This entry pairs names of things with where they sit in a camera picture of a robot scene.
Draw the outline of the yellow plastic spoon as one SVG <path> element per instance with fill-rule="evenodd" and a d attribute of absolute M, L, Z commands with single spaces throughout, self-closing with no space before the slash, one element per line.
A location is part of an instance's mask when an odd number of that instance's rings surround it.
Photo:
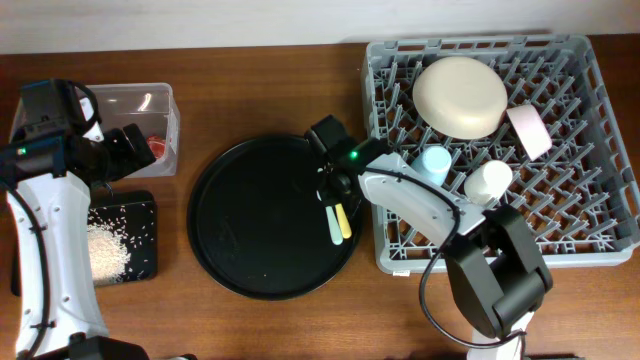
<path fill-rule="evenodd" d="M 336 219 L 338 221 L 338 225 L 339 225 L 342 237 L 344 239 L 349 239 L 352 236 L 352 230 L 349 223 L 349 219 L 341 203 L 337 203 L 335 205 L 335 214 L 336 214 Z"/>

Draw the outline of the red snack wrapper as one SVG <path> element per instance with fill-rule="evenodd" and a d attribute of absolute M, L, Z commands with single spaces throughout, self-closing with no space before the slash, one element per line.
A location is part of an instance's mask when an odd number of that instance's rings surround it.
<path fill-rule="evenodd" d="M 156 159 L 161 159 L 165 154 L 165 139 L 159 136 L 150 136 L 146 139 L 147 144 Z"/>

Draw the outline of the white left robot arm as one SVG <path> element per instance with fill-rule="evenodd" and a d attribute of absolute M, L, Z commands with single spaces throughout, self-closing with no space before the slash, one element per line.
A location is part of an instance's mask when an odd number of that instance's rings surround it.
<path fill-rule="evenodd" d="M 97 304 L 88 248 L 90 191 L 155 160 L 139 127 L 106 133 L 71 80 L 25 85 L 26 121 L 1 149 L 1 188 L 17 235 L 22 315 L 19 359 L 144 359 L 139 345 L 110 338 Z"/>

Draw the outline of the small pink bowl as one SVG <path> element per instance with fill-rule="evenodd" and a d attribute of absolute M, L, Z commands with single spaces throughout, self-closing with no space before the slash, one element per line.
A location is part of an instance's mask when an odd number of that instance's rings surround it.
<path fill-rule="evenodd" d="M 551 149 L 549 132 L 533 105 L 509 108 L 506 115 L 530 160 L 536 160 Z"/>

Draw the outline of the light blue cup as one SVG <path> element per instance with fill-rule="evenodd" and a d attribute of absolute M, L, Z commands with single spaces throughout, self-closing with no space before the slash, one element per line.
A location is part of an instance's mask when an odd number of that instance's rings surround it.
<path fill-rule="evenodd" d="M 442 146 L 426 147 L 411 163 L 411 168 L 429 181 L 442 186 L 452 165 L 451 154 Z"/>

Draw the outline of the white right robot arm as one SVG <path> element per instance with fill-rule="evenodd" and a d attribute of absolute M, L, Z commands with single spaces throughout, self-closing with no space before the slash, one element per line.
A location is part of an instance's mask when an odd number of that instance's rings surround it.
<path fill-rule="evenodd" d="M 470 359 L 522 359 L 526 328 L 553 280 L 524 217 L 512 206 L 485 209 L 435 185 L 411 169 L 386 141 L 352 138 L 329 115 L 304 135 L 319 158 L 318 197 L 329 212 L 329 226 L 346 229 L 338 210 L 348 196 L 358 196 L 398 215 L 437 251 L 419 285 L 420 307 L 436 262 L 444 260 L 454 302 L 474 329 L 465 341 L 442 334 L 467 348 Z"/>

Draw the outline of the white cup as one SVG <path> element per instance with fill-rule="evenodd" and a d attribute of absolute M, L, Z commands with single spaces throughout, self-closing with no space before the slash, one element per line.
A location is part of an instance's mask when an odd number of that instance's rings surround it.
<path fill-rule="evenodd" d="M 491 160 L 466 178 L 464 192 L 472 203 L 487 206 L 505 193 L 512 179 L 513 172 L 505 162 Z"/>

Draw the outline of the large cream bowl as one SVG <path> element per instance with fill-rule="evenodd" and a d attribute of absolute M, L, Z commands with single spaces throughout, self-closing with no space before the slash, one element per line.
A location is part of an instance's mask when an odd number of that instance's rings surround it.
<path fill-rule="evenodd" d="M 456 56 L 429 65 L 415 81 L 412 99 L 420 117 L 436 131 L 474 140 L 499 128 L 508 97 L 501 78 L 489 66 Z"/>

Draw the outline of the light green plastic spoon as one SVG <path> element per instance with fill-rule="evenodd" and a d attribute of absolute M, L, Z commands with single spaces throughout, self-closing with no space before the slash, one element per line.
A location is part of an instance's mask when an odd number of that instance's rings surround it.
<path fill-rule="evenodd" d="M 334 245 L 341 245 L 343 243 L 342 232 L 332 207 L 326 206 L 325 212 L 326 212 L 327 222 L 329 226 L 331 241 Z"/>

